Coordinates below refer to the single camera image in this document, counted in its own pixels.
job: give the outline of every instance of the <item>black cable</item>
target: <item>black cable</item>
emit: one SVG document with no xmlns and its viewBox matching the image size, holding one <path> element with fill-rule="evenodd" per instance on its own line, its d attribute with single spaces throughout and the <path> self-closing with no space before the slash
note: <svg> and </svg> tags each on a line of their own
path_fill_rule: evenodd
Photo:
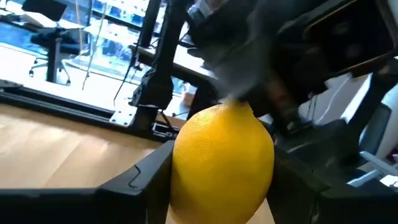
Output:
<svg viewBox="0 0 398 224">
<path fill-rule="evenodd" d="M 187 114 L 187 113 L 189 113 L 189 111 L 186 111 L 186 112 L 183 112 L 183 113 L 179 113 L 179 114 L 173 114 L 173 118 L 176 118 L 178 116 L 181 116 L 181 115 Z"/>
<path fill-rule="evenodd" d="M 307 111 L 307 120 L 310 118 L 310 112 L 311 112 L 311 107 L 312 107 L 312 100 L 313 100 L 313 94 L 311 93 L 310 96 L 310 105 L 308 106 L 308 111 Z"/>
<path fill-rule="evenodd" d="M 315 95 L 315 101 L 313 102 L 311 121 L 313 121 L 313 118 L 315 117 L 315 108 L 317 107 L 317 100 L 318 100 L 318 95 Z"/>
<path fill-rule="evenodd" d="M 141 42 L 141 39 L 142 39 L 142 32 L 139 33 L 139 37 L 138 37 L 136 49 L 133 50 L 133 53 L 131 54 L 131 61 L 130 61 L 129 67 L 127 68 L 127 72 L 126 72 L 126 74 L 124 75 L 122 84 L 120 85 L 118 91 L 116 92 L 116 95 L 115 95 L 114 98 L 113 98 L 113 106 L 115 106 L 116 98 L 118 97 L 119 92 L 120 92 L 120 90 L 121 90 L 122 87 L 123 87 L 123 84 L 126 82 L 127 76 L 129 75 L 129 72 L 130 72 L 130 69 L 131 69 L 131 67 L 133 67 L 133 63 L 134 63 L 134 65 L 136 64 L 136 55 L 137 55 L 137 51 L 138 51 L 138 48 L 139 48 L 139 44 L 140 44 L 140 42 Z"/>
</svg>

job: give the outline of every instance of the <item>office chair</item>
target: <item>office chair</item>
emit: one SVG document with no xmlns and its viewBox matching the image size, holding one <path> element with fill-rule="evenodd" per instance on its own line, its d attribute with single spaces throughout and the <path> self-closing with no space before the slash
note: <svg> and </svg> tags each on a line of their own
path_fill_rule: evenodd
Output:
<svg viewBox="0 0 398 224">
<path fill-rule="evenodd" d="M 69 18 L 70 22 L 77 23 L 76 19 L 76 12 L 75 12 L 75 5 L 71 4 L 69 2 L 65 2 L 67 4 L 66 11 L 63 15 L 64 19 L 67 19 L 68 17 L 71 17 L 71 14 L 73 14 L 73 18 Z M 80 10 L 80 18 L 81 19 L 81 25 L 83 26 L 89 26 L 90 25 L 90 17 L 91 17 L 91 9 L 93 7 L 93 1 L 87 0 L 87 1 L 79 1 L 80 9 L 83 10 L 83 13 L 81 13 Z M 67 74 L 68 80 L 66 82 L 66 85 L 70 84 L 70 76 L 68 74 L 67 66 L 66 63 L 64 62 L 64 59 L 69 59 L 73 56 L 79 55 L 80 52 L 80 44 L 77 42 L 79 39 L 79 33 L 78 29 L 69 29 L 69 30 L 62 30 L 62 34 L 57 34 L 57 32 L 60 32 L 59 29 L 55 29 L 53 32 L 49 32 L 47 30 L 43 30 L 43 32 L 39 32 L 36 35 L 33 35 L 30 38 L 30 41 L 33 44 L 37 44 L 39 46 L 45 47 L 49 49 L 49 55 L 50 55 L 50 49 L 52 49 L 54 45 L 55 38 L 60 38 L 60 47 L 59 47 L 59 52 L 52 52 L 51 58 L 42 58 L 42 57 L 37 57 L 34 61 L 34 65 L 31 67 L 31 70 L 29 71 L 29 76 L 33 77 L 34 75 L 34 69 L 35 68 L 40 68 L 40 67 L 55 67 L 56 71 L 61 72 L 62 70 L 65 71 Z M 83 44 L 86 45 L 88 43 L 88 34 L 84 34 L 83 36 Z M 47 60 L 46 62 L 39 63 L 38 59 L 44 59 Z M 48 82 L 54 82 L 56 80 L 56 72 L 52 71 L 47 71 L 47 80 Z"/>
<path fill-rule="evenodd" d="M 52 42 L 53 42 L 52 37 L 49 37 L 49 35 L 46 35 L 46 34 L 33 35 L 30 38 L 30 41 L 33 44 L 37 44 L 39 46 L 46 47 L 46 48 L 50 48 L 50 44 L 52 44 Z M 59 72 L 64 70 L 65 73 L 67 74 L 67 76 L 68 76 L 68 80 L 66 83 L 67 85 L 70 85 L 70 76 L 68 74 L 66 64 L 63 60 L 70 58 L 71 55 L 79 55 L 79 53 L 80 53 L 80 45 L 78 42 L 75 42 L 71 38 L 68 38 L 68 37 L 62 38 L 58 55 L 55 58 L 55 60 L 56 60 L 55 66 L 58 68 Z M 30 77 L 33 77 L 33 75 L 34 75 L 33 69 L 49 66 L 49 60 L 47 60 L 44 63 L 38 63 L 37 59 L 38 58 L 35 59 L 35 62 L 34 62 L 35 65 L 33 65 L 29 71 Z"/>
</svg>

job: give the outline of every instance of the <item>black metal frame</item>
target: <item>black metal frame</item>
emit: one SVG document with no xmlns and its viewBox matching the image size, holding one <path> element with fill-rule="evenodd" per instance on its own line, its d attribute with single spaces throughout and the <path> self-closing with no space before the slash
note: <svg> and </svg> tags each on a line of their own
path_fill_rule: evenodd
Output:
<svg viewBox="0 0 398 224">
<path fill-rule="evenodd" d="M 92 189 L 1 189 L 2 223 L 164 224 L 173 142 Z"/>
<path fill-rule="evenodd" d="M 68 100 L 23 86 L 4 88 L 4 91 L 0 93 L 0 103 L 47 113 L 158 142 L 175 139 L 175 135 L 178 132 L 178 129 L 175 128 L 172 131 L 165 123 L 159 121 L 154 121 L 153 128 L 147 131 L 117 126 L 109 121 L 115 111 Z"/>
</svg>

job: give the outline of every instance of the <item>screw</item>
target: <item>screw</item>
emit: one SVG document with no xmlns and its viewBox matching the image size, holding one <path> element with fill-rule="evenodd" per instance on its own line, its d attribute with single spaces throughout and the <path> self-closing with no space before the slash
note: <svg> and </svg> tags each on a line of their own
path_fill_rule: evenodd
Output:
<svg viewBox="0 0 398 224">
<path fill-rule="evenodd" d="M 380 75 L 385 75 L 390 71 L 390 66 L 386 65 L 382 69 L 379 70 Z"/>
<path fill-rule="evenodd" d="M 294 129 L 294 123 L 293 123 L 293 122 L 290 122 L 290 123 L 287 125 L 286 128 L 287 128 L 289 131 L 292 130 L 292 129 Z"/>
</svg>

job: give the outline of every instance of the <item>black plastic part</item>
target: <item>black plastic part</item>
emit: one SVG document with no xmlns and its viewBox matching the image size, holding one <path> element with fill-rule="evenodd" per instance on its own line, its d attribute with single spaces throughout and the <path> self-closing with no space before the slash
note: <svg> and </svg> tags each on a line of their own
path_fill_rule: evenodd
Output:
<svg viewBox="0 0 398 224">
<path fill-rule="evenodd" d="M 392 223 L 398 194 L 363 192 L 276 148 L 267 201 L 276 224 Z"/>
<path fill-rule="evenodd" d="M 0 190 L 1 223 L 90 223 L 100 217 L 95 212 L 95 190 Z"/>
<path fill-rule="evenodd" d="M 366 129 L 364 130 L 363 136 L 359 143 L 360 151 L 367 151 L 373 155 L 376 155 L 379 149 L 380 143 L 386 132 L 388 122 L 391 117 L 392 110 L 387 105 L 381 103 L 371 120 L 369 121 Z"/>
<path fill-rule="evenodd" d="M 142 25 L 142 39 L 140 46 L 149 47 L 154 33 L 157 15 L 160 9 L 161 0 L 149 0 L 145 13 L 144 23 Z"/>
<path fill-rule="evenodd" d="M 152 69 L 134 91 L 130 105 L 154 105 L 165 110 L 173 95 L 172 70 L 179 33 L 185 22 L 187 0 L 169 1 Z"/>
<path fill-rule="evenodd" d="M 0 190 L 2 223 L 164 224 L 173 143 L 97 189 Z"/>
<path fill-rule="evenodd" d="M 369 90 L 348 123 L 353 127 L 353 131 L 358 136 L 369 123 L 369 120 L 372 118 L 372 115 L 386 93 L 398 83 L 398 60 L 392 59 L 386 65 L 386 68 L 389 69 L 389 72 L 386 74 L 381 74 L 380 72 L 372 74 Z"/>
</svg>

